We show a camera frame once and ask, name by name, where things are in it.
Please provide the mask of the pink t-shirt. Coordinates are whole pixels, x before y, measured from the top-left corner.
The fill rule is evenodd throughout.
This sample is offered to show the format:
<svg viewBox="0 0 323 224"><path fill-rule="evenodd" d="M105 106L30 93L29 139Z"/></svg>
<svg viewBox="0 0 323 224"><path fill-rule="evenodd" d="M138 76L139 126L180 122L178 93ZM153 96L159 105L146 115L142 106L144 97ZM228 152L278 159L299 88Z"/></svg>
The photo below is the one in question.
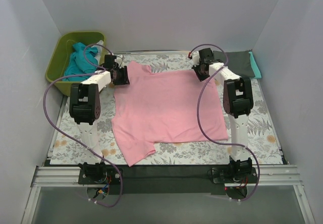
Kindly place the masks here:
<svg viewBox="0 0 323 224"><path fill-rule="evenodd" d="M112 119L116 143L128 166L154 154L154 144L227 140L217 86L200 82L193 70L153 73L131 61L130 85L115 88Z"/></svg>

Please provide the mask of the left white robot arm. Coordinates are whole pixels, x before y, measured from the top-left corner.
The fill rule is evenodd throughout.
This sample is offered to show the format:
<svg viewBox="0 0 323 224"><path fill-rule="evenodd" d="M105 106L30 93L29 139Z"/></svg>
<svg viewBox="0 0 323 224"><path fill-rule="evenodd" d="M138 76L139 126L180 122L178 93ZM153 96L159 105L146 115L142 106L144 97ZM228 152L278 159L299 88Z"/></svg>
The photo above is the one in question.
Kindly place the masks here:
<svg viewBox="0 0 323 224"><path fill-rule="evenodd" d="M106 71L102 73L98 70L87 80L71 86L69 113L80 131L81 142L85 145L82 162L87 164L100 163L103 157L97 133L97 121L101 114L100 92L111 83L130 84L123 55L106 54L102 67Z"/></svg>

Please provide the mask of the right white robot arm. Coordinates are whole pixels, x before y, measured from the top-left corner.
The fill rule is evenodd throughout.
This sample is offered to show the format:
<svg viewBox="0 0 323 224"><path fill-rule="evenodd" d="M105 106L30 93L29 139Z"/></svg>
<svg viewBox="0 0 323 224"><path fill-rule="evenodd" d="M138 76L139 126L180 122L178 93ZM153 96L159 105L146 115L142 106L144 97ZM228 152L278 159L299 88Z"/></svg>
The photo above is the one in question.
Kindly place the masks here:
<svg viewBox="0 0 323 224"><path fill-rule="evenodd" d="M188 58L193 60L192 70L199 81L207 85L211 79L216 79L223 86L223 108L231 125L230 161L233 163L249 161L247 123L253 108L250 79L233 73L226 66L229 62L227 56L224 63L216 61L210 48L198 52L192 50Z"/></svg>

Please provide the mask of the white garment in bin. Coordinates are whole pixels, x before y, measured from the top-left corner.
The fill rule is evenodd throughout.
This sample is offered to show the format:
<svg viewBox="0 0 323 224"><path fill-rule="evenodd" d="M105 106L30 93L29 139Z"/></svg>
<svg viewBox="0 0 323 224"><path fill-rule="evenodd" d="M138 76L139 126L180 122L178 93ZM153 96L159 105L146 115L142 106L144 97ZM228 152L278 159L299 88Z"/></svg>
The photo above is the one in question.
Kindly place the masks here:
<svg viewBox="0 0 323 224"><path fill-rule="evenodd" d="M98 47L99 49L102 49L102 46L104 45L104 41L103 40L100 40L100 41L98 41L95 45L94 45L94 47Z"/></svg>

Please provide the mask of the folded dark grey t-shirt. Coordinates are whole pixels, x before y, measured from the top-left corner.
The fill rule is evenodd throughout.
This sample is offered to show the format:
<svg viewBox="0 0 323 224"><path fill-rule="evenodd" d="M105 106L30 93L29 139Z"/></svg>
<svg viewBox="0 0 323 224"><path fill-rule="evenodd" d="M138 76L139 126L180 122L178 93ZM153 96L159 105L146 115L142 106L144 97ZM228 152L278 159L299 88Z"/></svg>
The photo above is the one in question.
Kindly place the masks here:
<svg viewBox="0 0 323 224"><path fill-rule="evenodd" d="M254 78L249 51L227 52L227 67L241 77Z"/></svg>

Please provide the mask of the teal t-shirt in bin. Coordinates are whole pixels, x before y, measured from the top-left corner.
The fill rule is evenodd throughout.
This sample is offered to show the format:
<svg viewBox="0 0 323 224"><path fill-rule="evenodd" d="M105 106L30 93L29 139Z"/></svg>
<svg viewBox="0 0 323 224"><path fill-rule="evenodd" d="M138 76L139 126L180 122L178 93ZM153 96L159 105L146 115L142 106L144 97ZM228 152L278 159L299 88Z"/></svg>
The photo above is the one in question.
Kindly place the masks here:
<svg viewBox="0 0 323 224"><path fill-rule="evenodd" d="M73 44L74 52L70 55L69 65L67 66L64 76L81 75L94 73L97 67L91 65L86 58L94 65L98 66L101 55L101 49L98 46L92 46L86 49L84 57L84 49L86 46L81 43Z"/></svg>

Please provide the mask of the folded teal t-shirt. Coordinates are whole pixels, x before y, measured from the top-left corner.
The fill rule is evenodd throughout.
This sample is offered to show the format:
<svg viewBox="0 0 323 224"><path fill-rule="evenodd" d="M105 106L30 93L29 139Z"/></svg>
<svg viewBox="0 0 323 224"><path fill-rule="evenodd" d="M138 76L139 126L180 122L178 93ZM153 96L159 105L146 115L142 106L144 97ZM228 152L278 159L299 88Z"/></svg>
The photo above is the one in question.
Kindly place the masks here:
<svg viewBox="0 0 323 224"><path fill-rule="evenodd" d="M255 61L255 58L254 58L254 55L253 55L253 52L250 50L249 51L249 55L250 55L250 64L251 64L251 68L253 70L253 73L254 73L254 79L261 79L262 78L262 75L261 75L261 72L260 72L260 69L258 68L258 65Z"/></svg>

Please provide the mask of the green plastic bin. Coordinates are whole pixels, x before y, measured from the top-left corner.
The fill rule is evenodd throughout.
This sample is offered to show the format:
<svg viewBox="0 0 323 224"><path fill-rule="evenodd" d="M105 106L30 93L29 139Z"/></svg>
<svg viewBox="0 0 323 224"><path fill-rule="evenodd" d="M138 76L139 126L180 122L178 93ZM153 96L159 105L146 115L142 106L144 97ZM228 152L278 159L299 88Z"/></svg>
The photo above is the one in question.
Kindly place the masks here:
<svg viewBox="0 0 323 224"><path fill-rule="evenodd" d="M87 48L94 46L98 41L103 40L105 44L105 35L97 31L76 31L70 32L63 35L55 47L52 54L51 60L47 67L45 77L48 82L52 82L58 78L64 76L64 72L69 65L70 55L74 52L73 44L81 42L86 48L84 49L84 57L86 58L85 51ZM104 49L101 49L101 55L98 64L101 64L101 59L103 58L102 53ZM70 88L73 83L82 82L89 78L89 74L81 75L70 75L68 78L60 80L55 83L55 87L66 96L70 96Z"/></svg>

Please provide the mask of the floral patterned table mat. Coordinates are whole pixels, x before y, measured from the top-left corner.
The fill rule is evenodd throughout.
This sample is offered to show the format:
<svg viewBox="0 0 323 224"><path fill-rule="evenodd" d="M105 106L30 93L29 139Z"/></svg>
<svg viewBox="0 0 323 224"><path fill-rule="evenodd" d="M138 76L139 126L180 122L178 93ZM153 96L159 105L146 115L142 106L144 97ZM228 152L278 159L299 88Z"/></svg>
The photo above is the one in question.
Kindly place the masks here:
<svg viewBox="0 0 323 224"><path fill-rule="evenodd" d="M130 53L124 62L131 61L150 65L153 73L191 68L191 61L183 53L143 54ZM249 148L260 164L282 164L280 144L276 138L261 87L256 79L251 81L254 107L248 120ZM114 164L125 164L112 130L111 120L115 115L114 89L104 88L100 93L101 115L97 123L99 145L106 159ZM57 126L64 132L80 139L80 132L69 114L69 99L64 98ZM156 143L156 152L140 161L140 164L227 164L230 148L212 142ZM56 133L48 152L49 164L77 165L85 157L85 148L66 136Z"/></svg>

